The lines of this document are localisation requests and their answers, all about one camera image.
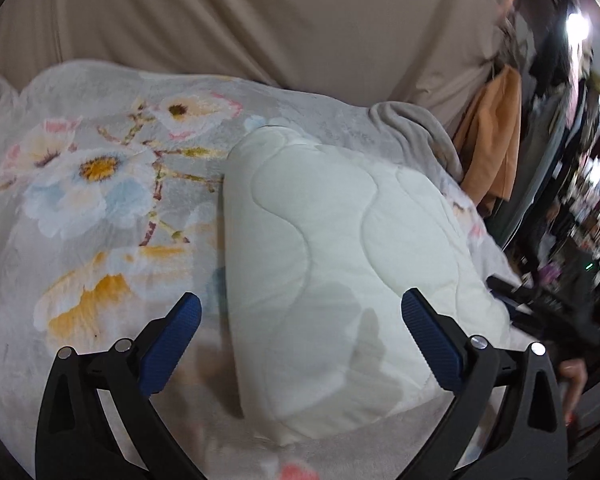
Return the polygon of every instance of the quilted pillow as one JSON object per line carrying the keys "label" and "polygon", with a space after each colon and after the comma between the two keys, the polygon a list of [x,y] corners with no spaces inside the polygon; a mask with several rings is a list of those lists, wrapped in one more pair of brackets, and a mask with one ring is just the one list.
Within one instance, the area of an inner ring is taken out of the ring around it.
{"label": "quilted pillow", "polygon": [[242,409],[278,444],[353,430],[442,392],[401,319],[408,288],[467,334],[509,344],[504,306],[421,173],[266,126],[230,153],[224,208]]}

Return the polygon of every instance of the blue gripper pad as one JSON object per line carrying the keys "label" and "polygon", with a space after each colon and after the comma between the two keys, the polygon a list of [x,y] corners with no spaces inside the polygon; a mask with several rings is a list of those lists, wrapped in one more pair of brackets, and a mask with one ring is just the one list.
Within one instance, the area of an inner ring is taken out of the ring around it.
{"label": "blue gripper pad", "polygon": [[433,317],[433,308],[423,301],[414,289],[405,292],[402,319],[440,387],[456,394],[462,388],[462,359]]}
{"label": "blue gripper pad", "polygon": [[187,349],[202,320],[202,306],[195,294],[186,293],[167,316],[167,325],[140,363],[138,387],[149,397],[161,392]]}

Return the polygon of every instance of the gray fleece blanket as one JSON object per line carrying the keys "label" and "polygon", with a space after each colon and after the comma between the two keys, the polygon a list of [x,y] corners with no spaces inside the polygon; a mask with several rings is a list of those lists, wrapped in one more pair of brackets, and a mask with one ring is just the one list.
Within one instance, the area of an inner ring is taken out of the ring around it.
{"label": "gray fleece blanket", "polygon": [[[202,300],[203,323],[152,403],[210,479],[393,479],[429,436],[448,396],[283,449],[242,418],[226,322],[222,168],[264,124],[421,171],[452,205],[478,273],[515,279],[456,184],[448,135],[423,108],[356,108],[234,78],[101,62],[54,67],[21,94],[0,78],[0,437],[30,473],[58,348],[101,351],[134,338],[184,290]],[[139,463],[110,399],[103,403]]]}

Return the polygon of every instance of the orange cloth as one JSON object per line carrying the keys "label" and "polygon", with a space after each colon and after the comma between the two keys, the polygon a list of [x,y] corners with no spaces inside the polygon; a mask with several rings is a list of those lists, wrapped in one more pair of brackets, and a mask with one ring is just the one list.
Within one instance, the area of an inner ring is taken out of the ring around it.
{"label": "orange cloth", "polygon": [[496,198],[508,200],[518,166],[520,74],[505,65],[475,96],[454,137],[464,179],[462,190],[491,213]]}

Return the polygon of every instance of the beige fabric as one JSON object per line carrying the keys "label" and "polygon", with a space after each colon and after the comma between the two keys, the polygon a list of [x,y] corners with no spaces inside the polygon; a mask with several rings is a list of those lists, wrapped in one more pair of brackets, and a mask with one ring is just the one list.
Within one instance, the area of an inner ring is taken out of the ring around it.
{"label": "beige fabric", "polygon": [[454,137],[464,179],[462,190],[490,214],[496,198],[509,200],[520,146],[521,79],[511,66],[475,96]]}
{"label": "beige fabric", "polygon": [[222,73],[428,108],[454,132],[501,41],[507,0],[7,0],[0,73],[22,88],[63,60]]}

